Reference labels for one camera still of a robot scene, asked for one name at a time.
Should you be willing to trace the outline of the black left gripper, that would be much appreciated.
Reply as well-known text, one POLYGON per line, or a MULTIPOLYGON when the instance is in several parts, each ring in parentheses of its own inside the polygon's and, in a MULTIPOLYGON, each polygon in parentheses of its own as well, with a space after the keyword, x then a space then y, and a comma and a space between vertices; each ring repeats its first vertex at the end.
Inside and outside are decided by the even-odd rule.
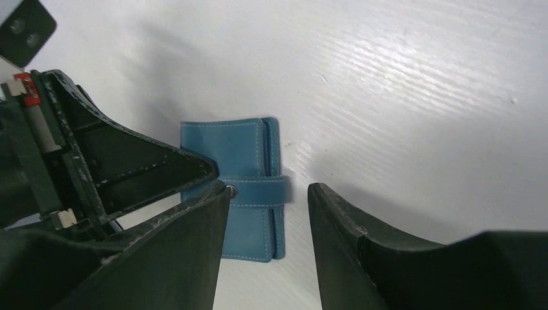
POLYGON ((107 222, 215 179, 214 160, 107 117, 61 70, 1 85, 1 227, 36 216, 75 240, 107 222))

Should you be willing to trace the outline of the blue leather card holder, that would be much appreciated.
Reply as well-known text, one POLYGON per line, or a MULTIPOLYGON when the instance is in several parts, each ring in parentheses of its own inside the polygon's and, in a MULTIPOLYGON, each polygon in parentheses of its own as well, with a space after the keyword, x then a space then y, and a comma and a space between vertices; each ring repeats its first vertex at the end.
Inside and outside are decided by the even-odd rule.
POLYGON ((223 258, 270 262, 285 257, 282 175, 276 118, 183 122, 180 146, 214 160, 232 197, 223 258))

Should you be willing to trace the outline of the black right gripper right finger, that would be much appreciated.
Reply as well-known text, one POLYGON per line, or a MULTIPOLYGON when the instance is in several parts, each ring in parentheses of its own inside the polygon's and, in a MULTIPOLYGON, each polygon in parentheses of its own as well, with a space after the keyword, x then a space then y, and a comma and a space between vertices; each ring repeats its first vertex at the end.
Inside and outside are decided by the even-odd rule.
POLYGON ((486 231, 448 245, 399 230, 323 183, 308 210, 324 309, 546 309, 547 233, 486 231))

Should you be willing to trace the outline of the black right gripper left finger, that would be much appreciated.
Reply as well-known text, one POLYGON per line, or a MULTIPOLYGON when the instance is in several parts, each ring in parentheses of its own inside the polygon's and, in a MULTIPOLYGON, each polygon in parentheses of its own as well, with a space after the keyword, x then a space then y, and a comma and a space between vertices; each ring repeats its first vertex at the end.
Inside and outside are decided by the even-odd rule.
POLYGON ((215 181, 102 242, 1 233, 2 309, 211 309, 231 192, 215 181))

